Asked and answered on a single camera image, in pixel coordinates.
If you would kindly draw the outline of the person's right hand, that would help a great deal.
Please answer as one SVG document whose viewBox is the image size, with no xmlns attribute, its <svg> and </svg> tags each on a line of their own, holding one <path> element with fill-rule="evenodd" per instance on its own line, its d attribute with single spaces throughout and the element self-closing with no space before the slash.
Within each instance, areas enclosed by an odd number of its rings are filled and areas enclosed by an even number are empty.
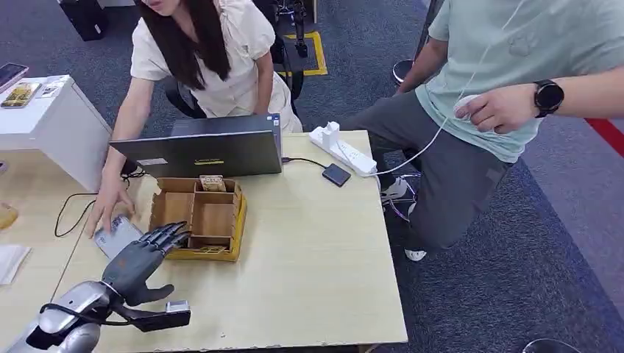
<svg viewBox="0 0 624 353">
<path fill-rule="evenodd" d="M 119 202 L 123 204 L 125 215 L 134 215 L 135 205 L 121 177 L 103 178 L 84 229 L 84 233 L 89 238 L 92 238 L 100 227 L 107 232 L 111 230 L 113 214 Z"/>
</svg>

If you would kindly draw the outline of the person's left hand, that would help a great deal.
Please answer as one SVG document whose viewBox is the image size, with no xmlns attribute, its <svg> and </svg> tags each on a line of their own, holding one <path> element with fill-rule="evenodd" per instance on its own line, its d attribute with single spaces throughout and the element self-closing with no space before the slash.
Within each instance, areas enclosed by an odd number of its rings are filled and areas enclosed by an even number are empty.
<svg viewBox="0 0 624 353">
<path fill-rule="evenodd" d="M 539 109 L 534 104 L 535 91 L 533 83 L 490 90 L 460 106 L 455 116 L 469 116 L 469 121 L 479 132 L 507 134 L 538 115 Z"/>
</svg>

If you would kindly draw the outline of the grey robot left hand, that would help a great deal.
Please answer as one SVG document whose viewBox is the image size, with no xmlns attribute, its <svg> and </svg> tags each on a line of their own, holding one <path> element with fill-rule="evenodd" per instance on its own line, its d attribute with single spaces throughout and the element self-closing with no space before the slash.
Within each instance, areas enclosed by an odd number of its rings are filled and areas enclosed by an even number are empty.
<svg viewBox="0 0 624 353">
<path fill-rule="evenodd" d="M 186 225 L 186 221 L 165 224 L 126 245 L 104 269 L 102 282 L 110 286 L 130 307 L 169 296 L 174 292 L 173 285 L 150 289 L 146 281 L 159 268 L 166 255 L 190 237 L 191 233 L 183 230 Z"/>
</svg>

